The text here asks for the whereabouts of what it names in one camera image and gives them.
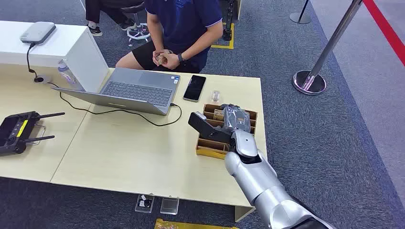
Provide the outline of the person's left hand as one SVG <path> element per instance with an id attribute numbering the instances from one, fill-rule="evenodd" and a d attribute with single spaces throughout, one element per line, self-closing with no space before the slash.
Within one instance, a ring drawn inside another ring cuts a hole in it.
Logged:
<path id="1" fill-rule="evenodd" d="M 159 55 L 158 63 L 170 70 L 174 70 L 180 65 L 179 58 L 176 54 L 165 52 Z"/>

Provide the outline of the person's right hand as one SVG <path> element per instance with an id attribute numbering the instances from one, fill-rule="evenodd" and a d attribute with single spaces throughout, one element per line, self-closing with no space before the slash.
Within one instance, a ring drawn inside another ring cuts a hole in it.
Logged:
<path id="1" fill-rule="evenodd" d="M 152 60 L 157 66 L 161 66 L 163 64 L 167 64 L 168 60 L 167 58 L 163 55 L 164 53 L 166 54 L 171 54 L 172 51 L 168 49 L 163 49 L 163 50 L 155 50 L 152 54 Z"/>

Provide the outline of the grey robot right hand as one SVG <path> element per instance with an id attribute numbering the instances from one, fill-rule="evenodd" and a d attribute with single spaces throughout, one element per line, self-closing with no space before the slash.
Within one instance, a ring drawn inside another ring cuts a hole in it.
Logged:
<path id="1" fill-rule="evenodd" d="M 222 127 L 224 131 L 229 133 L 234 130 L 251 131 L 250 113 L 233 104 L 222 104 L 221 109 L 224 112 L 224 125 Z"/>

